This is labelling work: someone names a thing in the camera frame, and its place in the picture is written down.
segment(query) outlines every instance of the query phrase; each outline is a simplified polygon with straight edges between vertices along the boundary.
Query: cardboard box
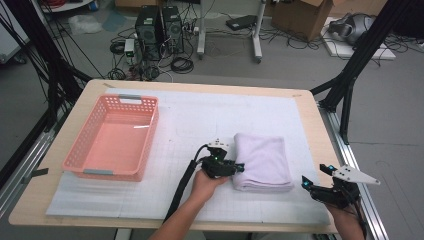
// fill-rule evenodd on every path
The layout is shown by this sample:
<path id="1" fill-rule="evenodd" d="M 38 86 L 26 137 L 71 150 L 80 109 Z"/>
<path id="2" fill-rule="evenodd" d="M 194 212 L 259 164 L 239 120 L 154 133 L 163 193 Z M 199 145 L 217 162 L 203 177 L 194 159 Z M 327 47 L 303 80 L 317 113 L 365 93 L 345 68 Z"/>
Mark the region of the cardboard box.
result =
<path id="1" fill-rule="evenodd" d="M 365 13 L 377 16 L 387 0 L 345 0 L 345 2 L 334 6 L 330 16 L 341 18 L 346 13 Z"/>
<path id="2" fill-rule="evenodd" d="M 295 0 L 275 6 L 271 24 L 308 42 L 320 35 L 333 5 L 343 0 Z"/>
<path id="3" fill-rule="evenodd" d="M 163 0 L 115 0 L 115 6 L 120 9 L 139 9 L 143 5 L 162 6 Z"/>

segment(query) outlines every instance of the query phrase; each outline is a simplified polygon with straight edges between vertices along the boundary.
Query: gray device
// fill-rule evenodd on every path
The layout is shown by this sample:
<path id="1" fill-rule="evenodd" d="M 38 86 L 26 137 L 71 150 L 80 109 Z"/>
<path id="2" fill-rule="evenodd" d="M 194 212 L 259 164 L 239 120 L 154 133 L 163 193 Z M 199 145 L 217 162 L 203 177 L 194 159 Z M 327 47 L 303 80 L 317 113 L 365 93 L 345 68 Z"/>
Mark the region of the gray device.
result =
<path id="1" fill-rule="evenodd" d="M 347 13 L 337 21 L 331 21 L 328 28 L 329 33 L 337 33 L 349 45 L 354 46 L 356 42 L 371 27 L 374 19 L 362 13 Z"/>

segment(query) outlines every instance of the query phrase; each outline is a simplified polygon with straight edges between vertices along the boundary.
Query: computer tower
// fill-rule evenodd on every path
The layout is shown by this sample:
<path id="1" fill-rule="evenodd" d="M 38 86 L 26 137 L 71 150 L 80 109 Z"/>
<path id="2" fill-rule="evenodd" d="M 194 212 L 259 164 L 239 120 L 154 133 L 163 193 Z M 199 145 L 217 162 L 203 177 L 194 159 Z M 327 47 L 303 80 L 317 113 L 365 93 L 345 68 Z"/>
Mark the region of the computer tower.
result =
<path id="1" fill-rule="evenodd" d="M 182 21 L 176 6 L 162 8 L 165 41 L 169 53 L 184 52 Z"/>
<path id="2" fill-rule="evenodd" d="M 164 41 L 159 7 L 144 5 L 135 23 L 137 38 L 144 60 L 160 60 L 160 46 Z"/>

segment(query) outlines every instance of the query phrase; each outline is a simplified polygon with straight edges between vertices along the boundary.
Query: metal stand leg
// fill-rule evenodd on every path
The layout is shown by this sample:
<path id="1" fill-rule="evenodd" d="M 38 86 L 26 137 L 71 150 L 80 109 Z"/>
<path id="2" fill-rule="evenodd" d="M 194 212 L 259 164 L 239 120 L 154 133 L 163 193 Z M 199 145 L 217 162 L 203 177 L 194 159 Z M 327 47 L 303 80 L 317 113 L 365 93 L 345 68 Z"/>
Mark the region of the metal stand leg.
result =
<path id="1" fill-rule="evenodd" d="M 197 55 L 199 59 L 203 59 L 205 54 L 205 41 L 206 41 L 206 29 L 205 29 L 205 5 L 204 0 L 200 0 L 200 26 L 199 26 L 199 39 L 197 42 Z"/>
<path id="2" fill-rule="evenodd" d="M 252 35 L 253 47 L 255 48 L 255 59 L 258 63 L 261 63 L 262 61 L 262 50 L 261 50 L 261 43 L 259 41 L 260 40 L 259 32 L 261 31 L 262 18 L 264 16 L 265 6 L 266 6 L 266 0 L 261 0 L 261 3 L 259 5 L 258 21 L 256 22 L 256 27 Z"/>

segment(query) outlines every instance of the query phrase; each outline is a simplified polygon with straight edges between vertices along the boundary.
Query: hand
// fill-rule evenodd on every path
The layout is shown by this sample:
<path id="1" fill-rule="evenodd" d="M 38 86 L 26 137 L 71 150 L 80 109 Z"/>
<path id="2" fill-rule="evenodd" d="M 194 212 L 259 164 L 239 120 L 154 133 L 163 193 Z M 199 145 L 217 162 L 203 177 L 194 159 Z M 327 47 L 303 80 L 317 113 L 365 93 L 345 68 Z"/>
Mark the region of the hand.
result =
<path id="1" fill-rule="evenodd" d="M 193 188 L 189 199 L 201 204 L 207 202 L 215 192 L 216 187 L 228 181 L 228 177 L 212 179 L 203 170 L 196 172 L 193 180 Z"/>
<path id="2" fill-rule="evenodd" d="M 333 215 L 334 224 L 337 231 L 344 240 L 363 240 L 364 235 L 359 225 L 356 215 L 352 214 L 351 209 L 339 209 L 334 206 L 325 205 L 328 211 Z"/>

